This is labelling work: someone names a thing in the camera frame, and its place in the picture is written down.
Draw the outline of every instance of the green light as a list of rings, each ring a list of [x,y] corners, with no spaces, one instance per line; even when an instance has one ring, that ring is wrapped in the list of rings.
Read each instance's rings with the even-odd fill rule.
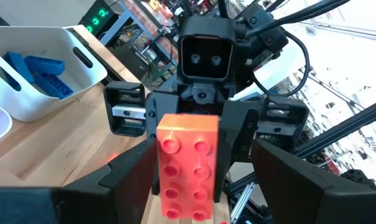
[[[97,17],[93,18],[93,24],[98,25],[100,23],[100,20]]]
[[[93,28],[91,26],[86,27],[89,32],[93,32]]]
[[[100,15],[101,17],[105,17],[106,16],[106,11],[104,9],[101,9],[99,12],[98,12],[98,15]]]

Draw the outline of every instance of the lego brick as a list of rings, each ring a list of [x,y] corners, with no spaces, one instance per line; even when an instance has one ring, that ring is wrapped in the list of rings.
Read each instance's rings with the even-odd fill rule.
[[[21,54],[15,52],[7,52],[3,59],[17,72],[19,73],[26,81],[29,83],[34,83],[33,74],[27,68],[24,58]],[[20,84],[11,77],[6,71],[4,71],[4,76],[7,79],[8,84],[13,87],[13,89],[19,91],[21,90]]]
[[[35,82],[49,96],[61,100],[73,94],[73,91],[53,74],[39,73],[35,76]]]
[[[156,132],[163,215],[212,218],[218,130],[218,116],[163,116]]]
[[[60,75],[65,71],[65,62],[43,57],[27,56],[25,63],[31,71]]]

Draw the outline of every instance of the blue lego brick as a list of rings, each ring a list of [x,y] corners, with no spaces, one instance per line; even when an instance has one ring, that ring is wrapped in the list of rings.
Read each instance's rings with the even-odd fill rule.
[[[24,58],[21,54],[15,52],[7,52],[3,59],[22,77],[26,79],[29,83],[34,83],[34,77],[31,71],[27,68]],[[19,91],[21,90],[20,84],[11,77],[6,71],[4,71],[4,75],[8,81],[8,84],[13,87],[13,89]]]
[[[25,63],[31,71],[60,75],[65,71],[65,62],[43,57],[27,56]]]
[[[39,73],[34,78],[36,84],[49,96],[57,97],[62,100],[73,94],[73,90],[54,74]]]

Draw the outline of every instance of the orange lego brick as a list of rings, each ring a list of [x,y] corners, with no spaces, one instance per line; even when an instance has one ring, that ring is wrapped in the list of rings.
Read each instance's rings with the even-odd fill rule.
[[[156,133],[163,215],[212,218],[218,131],[218,116],[163,116]]]

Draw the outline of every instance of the wooden table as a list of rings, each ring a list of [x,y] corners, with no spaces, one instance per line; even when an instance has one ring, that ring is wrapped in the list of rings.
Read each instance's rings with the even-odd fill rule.
[[[83,26],[74,29],[128,82],[139,82]],[[32,123],[13,120],[0,142],[0,185],[62,186],[87,175],[145,139],[110,132],[99,84],[80,100]],[[141,223],[197,223],[171,221],[161,215],[160,198],[149,195]],[[202,223],[229,223],[228,203],[214,205],[214,219]]]

